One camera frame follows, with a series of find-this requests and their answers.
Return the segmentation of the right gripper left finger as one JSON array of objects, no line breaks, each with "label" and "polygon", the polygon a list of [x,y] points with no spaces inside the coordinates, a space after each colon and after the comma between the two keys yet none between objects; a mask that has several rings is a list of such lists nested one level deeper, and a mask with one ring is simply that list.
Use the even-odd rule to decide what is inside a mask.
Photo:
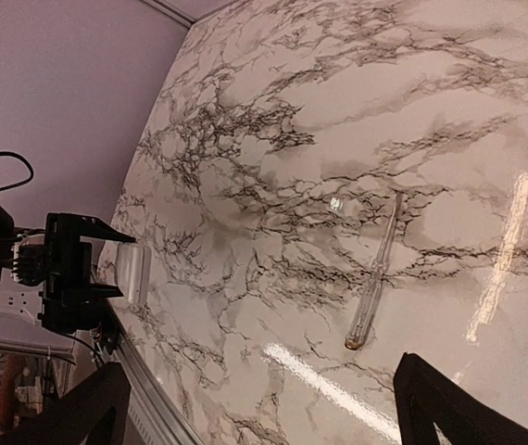
[{"label": "right gripper left finger", "polygon": [[131,384],[108,362],[50,408],[0,436],[0,445],[121,445]]}]

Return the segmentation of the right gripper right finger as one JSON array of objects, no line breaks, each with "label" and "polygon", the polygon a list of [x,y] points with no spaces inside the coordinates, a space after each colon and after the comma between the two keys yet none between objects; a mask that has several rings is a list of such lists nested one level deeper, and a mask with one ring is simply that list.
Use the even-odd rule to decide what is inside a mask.
[{"label": "right gripper right finger", "polygon": [[528,429],[482,404],[416,353],[402,355],[393,378],[404,445],[528,444]]}]

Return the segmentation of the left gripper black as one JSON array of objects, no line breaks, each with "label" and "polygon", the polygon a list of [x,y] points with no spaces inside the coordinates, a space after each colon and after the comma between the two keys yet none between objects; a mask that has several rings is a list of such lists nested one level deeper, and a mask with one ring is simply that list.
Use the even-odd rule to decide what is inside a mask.
[{"label": "left gripper black", "polygon": [[82,300],[90,291],[92,300],[122,297],[117,286],[90,282],[92,245],[81,237],[120,243],[135,238],[112,228],[98,218],[72,213],[50,213],[44,235],[45,280],[39,321],[54,333],[73,333],[95,328],[93,305]]}]

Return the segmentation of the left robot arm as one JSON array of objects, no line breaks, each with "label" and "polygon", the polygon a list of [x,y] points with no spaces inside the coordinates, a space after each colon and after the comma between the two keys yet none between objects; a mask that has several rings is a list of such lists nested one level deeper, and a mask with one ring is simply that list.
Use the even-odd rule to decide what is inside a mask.
[{"label": "left robot arm", "polygon": [[104,300],[123,295],[117,286],[91,282],[93,247],[84,237],[136,241],[98,218],[72,213],[49,213],[43,230],[19,230],[0,206],[0,281],[8,269],[22,286],[41,285],[37,319],[57,334],[97,328],[107,317]]}]

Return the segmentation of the white remote control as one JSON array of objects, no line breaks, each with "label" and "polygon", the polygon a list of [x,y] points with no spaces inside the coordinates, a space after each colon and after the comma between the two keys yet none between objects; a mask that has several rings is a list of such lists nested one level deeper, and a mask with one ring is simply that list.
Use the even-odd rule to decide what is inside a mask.
[{"label": "white remote control", "polygon": [[151,248],[138,243],[118,243],[116,284],[131,305],[145,305],[151,269]]}]

